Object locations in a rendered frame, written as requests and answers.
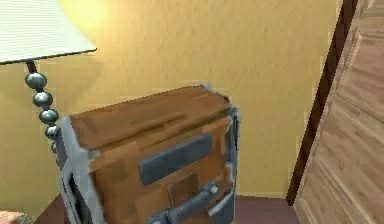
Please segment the brown leather book bag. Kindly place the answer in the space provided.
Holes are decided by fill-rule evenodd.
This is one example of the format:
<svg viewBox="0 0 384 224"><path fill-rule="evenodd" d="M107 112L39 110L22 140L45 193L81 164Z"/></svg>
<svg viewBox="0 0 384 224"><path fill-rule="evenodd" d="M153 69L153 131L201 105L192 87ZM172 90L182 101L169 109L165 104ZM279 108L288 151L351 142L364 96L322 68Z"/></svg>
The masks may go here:
<svg viewBox="0 0 384 224"><path fill-rule="evenodd" d="M70 224L234 224L239 126L239 110L206 85L62 118Z"/></svg>

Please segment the dark wooden side table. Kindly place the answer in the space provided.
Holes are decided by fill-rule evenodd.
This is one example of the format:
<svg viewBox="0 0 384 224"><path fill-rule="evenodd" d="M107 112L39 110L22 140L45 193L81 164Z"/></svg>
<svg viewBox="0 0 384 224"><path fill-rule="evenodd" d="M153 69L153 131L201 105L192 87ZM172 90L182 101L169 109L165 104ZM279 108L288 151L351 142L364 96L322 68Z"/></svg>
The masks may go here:
<svg viewBox="0 0 384 224"><path fill-rule="evenodd" d="M295 210L285 199L236 197L236 224L299 224ZM58 195L34 224L67 224L66 210Z"/></svg>

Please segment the light wooden room door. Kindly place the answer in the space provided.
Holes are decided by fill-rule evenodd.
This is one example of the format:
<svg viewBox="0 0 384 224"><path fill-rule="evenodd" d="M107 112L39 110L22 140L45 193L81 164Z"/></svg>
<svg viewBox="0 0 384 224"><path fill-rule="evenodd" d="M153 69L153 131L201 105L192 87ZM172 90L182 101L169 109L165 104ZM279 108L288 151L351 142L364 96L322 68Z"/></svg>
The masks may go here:
<svg viewBox="0 0 384 224"><path fill-rule="evenodd" d="M352 3L294 209L300 224L384 224L384 0Z"/></svg>

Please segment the white shade beaded table lamp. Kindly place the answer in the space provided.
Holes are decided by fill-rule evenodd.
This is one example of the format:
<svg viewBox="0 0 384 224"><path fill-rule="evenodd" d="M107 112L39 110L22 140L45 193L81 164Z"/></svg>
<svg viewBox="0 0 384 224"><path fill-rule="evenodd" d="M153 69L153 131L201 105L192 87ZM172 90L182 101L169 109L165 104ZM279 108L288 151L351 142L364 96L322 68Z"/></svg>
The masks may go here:
<svg viewBox="0 0 384 224"><path fill-rule="evenodd" d="M39 119L47 125L45 135L56 142L59 114L51 108L53 96L45 90L47 78L37 70L40 59L94 52L64 13L58 0L0 0L0 65L24 62L27 86L35 91L33 103L41 109Z"/></svg>

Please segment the pink patterned cushion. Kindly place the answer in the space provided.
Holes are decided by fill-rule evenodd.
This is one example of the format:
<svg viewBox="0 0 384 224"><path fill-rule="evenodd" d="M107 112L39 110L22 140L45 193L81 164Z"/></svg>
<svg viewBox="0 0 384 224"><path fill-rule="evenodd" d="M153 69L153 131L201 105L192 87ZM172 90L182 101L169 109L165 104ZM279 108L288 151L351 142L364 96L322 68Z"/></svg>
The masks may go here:
<svg viewBox="0 0 384 224"><path fill-rule="evenodd" d="M33 220L25 213L0 210L0 224L33 224Z"/></svg>

